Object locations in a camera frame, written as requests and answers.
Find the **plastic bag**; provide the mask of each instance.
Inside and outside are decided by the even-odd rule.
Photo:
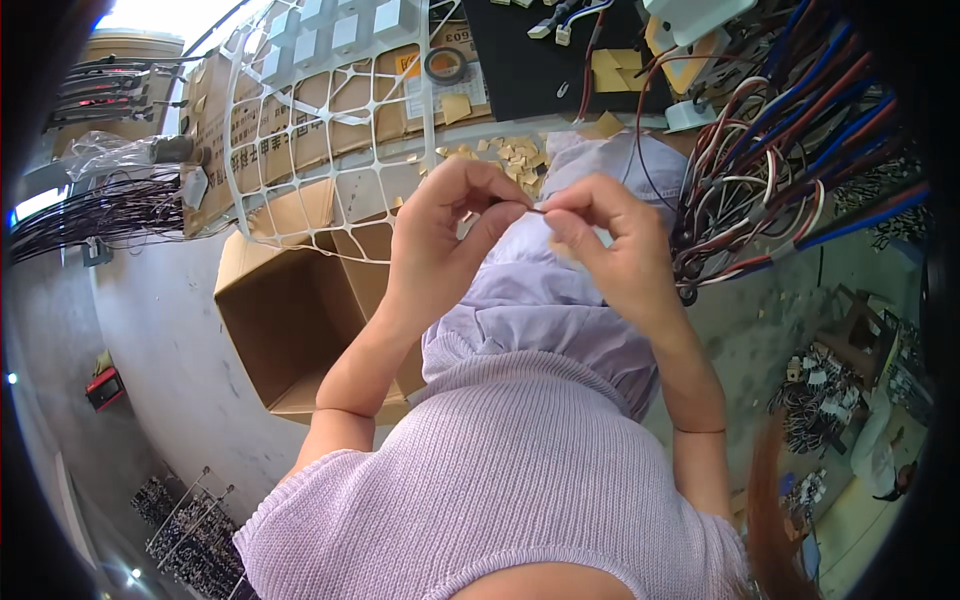
[[[108,132],[87,132],[70,142],[63,160],[70,164],[64,171],[76,182],[94,175],[103,175],[120,167],[146,167],[154,164],[154,142],[160,135],[151,135],[131,142]]]

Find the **gray floor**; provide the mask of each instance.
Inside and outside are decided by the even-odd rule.
[[[795,348],[835,318],[828,291],[844,282],[914,310],[919,272],[866,234],[825,245],[776,269],[704,288],[689,309],[728,396],[732,484],[746,485],[756,424]],[[213,286],[224,237],[120,252],[93,273],[103,337],[131,391],[133,410],[163,460],[190,481],[210,466],[236,486],[230,509],[246,518],[293,465],[306,427],[269,415],[223,331]],[[644,422],[669,451],[670,424],[658,398]],[[851,474],[830,450],[826,507]],[[817,457],[786,457],[800,477]]]

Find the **open cardboard box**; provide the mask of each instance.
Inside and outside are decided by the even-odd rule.
[[[323,180],[271,201],[270,219],[251,221],[256,237],[298,230],[306,217],[325,214],[333,184]],[[355,228],[370,256],[390,255],[392,230],[386,225]],[[285,238],[284,245],[309,244]],[[319,248],[357,255],[343,231],[317,234]],[[373,315],[387,289],[389,266],[325,256],[314,250],[276,249],[251,242],[240,231],[224,245],[213,299],[253,388],[274,415],[310,423],[317,389],[327,371]],[[420,345],[414,345],[376,415],[377,425],[406,415],[406,397],[423,387]]]

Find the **kraft paper piece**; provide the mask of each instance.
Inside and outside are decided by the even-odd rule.
[[[444,109],[444,123],[447,125],[470,115],[470,98],[467,94],[441,94],[440,105]]]

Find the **cardboard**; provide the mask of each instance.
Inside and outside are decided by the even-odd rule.
[[[463,52],[468,61],[477,60],[466,23],[444,24],[431,45],[452,46]],[[331,72],[319,73],[300,82],[295,90],[288,88],[285,91],[312,106],[320,107],[329,101],[331,110],[365,118],[370,116],[365,106],[371,100],[371,87],[373,99],[377,102],[403,96],[402,85],[391,95],[393,78],[374,77],[371,86],[372,70],[400,74],[409,64],[410,57],[418,56],[419,51],[417,45],[409,44],[380,55],[375,65],[372,60],[343,65],[345,70],[352,66],[357,73],[349,80],[343,71],[334,70],[332,75]],[[262,103],[250,100],[259,95],[261,87],[250,77],[241,75],[234,94],[234,101],[241,104],[230,116],[229,134],[234,151],[232,156],[224,156],[224,110],[229,73],[230,61],[217,54],[191,72],[184,86],[183,99],[188,105],[181,114],[189,118],[186,132],[195,135],[199,145],[209,147],[212,153],[212,159],[204,168],[209,184],[200,207],[183,208],[183,234],[186,237],[196,235],[233,207],[233,197],[226,182],[227,168],[236,178],[240,193],[250,193],[259,188],[261,181],[264,185],[277,184],[289,180],[294,170],[302,174],[328,163],[331,157],[367,150],[372,144],[374,131],[377,144],[382,145],[417,136],[423,130],[423,119],[408,119],[403,102],[378,107],[372,115],[372,125],[351,125],[340,121],[326,123],[311,114],[291,110],[274,96]],[[462,118],[456,125],[492,121],[491,115],[489,103],[473,106],[469,117]],[[438,127],[445,123],[441,112],[434,114],[434,123]],[[277,133],[288,125],[297,126],[292,135],[293,149],[290,147],[291,135]],[[252,141],[258,135],[267,139],[254,146]]]
[[[324,214],[332,184],[322,181],[304,195],[307,218]],[[303,219],[299,199],[271,203],[273,223]],[[254,236],[262,218],[251,223]],[[391,229],[373,225],[353,234],[371,257],[390,255]],[[293,243],[306,243],[293,239]],[[344,231],[317,235],[319,248],[353,255]],[[213,298],[233,346],[264,407],[284,419],[309,424],[327,371],[376,310],[387,288],[389,265],[361,263],[313,250],[275,249],[239,231],[224,245]],[[423,387],[420,345],[404,359],[376,424],[395,424],[407,413],[406,397]]]
[[[643,57],[629,48],[601,48],[590,55],[590,70],[594,75],[593,91],[597,93],[642,91],[647,82],[643,74],[634,79],[643,68]]]

